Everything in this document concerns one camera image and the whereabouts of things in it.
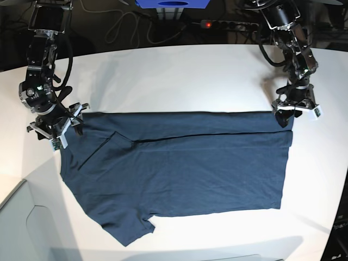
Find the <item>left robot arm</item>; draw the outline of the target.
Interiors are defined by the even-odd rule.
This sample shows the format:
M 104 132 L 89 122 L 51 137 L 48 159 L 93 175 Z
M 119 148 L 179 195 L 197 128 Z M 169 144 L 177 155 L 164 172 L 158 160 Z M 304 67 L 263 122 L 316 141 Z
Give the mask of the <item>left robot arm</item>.
M 282 50 L 284 56 L 282 62 L 276 63 L 267 55 L 261 41 L 261 23 L 258 26 L 257 41 L 262 55 L 270 65 L 281 67 L 288 73 L 287 84 L 276 90 L 278 98 L 271 104 L 278 124 L 285 128 L 291 117 L 299 117 L 304 112 L 318 119 L 321 110 L 315 101 L 314 86 L 310 83 L 310 76 L 318 69 L 318 62 L 308 45 L 302 26 L 297 21 L 301 14 L 295 2 L 250 1 L 243 8 L 262 14 L 265 23 L 274 33 L 274 44 Z

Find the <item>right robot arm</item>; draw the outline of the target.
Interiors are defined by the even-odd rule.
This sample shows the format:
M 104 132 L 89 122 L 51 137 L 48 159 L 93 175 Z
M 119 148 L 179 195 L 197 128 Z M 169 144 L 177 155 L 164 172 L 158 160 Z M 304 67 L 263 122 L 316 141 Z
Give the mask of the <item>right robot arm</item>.
M 73 64 L 71 43 L 65 34 L 72 14 L 72 1 L 36 1 L 28 29 L 34 37 L 27 52 L 28 67 L 25 80 L 19 84 L 22 104 L 36 114 L 27 131 L 35 131 L 38 139 L 50 141 L 53 149 L 68 146 L 65 137 L 69 127 L 83 134 L 82 111 L 89 104 L 75 103 L 65 107 L 62 101 L 72 92 L 67 81 Z M 55 74 L 59 44 L 67 48 L 68 66 L 63 79 Z

